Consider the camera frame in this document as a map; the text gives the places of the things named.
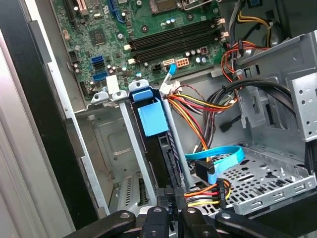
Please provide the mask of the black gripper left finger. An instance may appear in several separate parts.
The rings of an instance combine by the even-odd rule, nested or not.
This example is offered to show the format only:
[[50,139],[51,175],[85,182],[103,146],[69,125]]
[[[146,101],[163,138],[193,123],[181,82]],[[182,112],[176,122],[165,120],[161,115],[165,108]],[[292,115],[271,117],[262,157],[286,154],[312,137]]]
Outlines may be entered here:
[[67,238],[167,238],[169,213],[166,190],[157,190],[156,206],[135,215],[120,210],[67,235]]

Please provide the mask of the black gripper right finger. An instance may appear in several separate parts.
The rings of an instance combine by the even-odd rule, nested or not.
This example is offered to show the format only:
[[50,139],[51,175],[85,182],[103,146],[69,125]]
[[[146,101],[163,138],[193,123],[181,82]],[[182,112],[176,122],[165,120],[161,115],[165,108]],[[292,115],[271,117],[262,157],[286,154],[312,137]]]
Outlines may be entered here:
[[289,238],[290,236],[236,214],[221,210],[213,218],[203,215],[197,208],[186,204],[183,189],[174,189],[178,210],[179,238]]

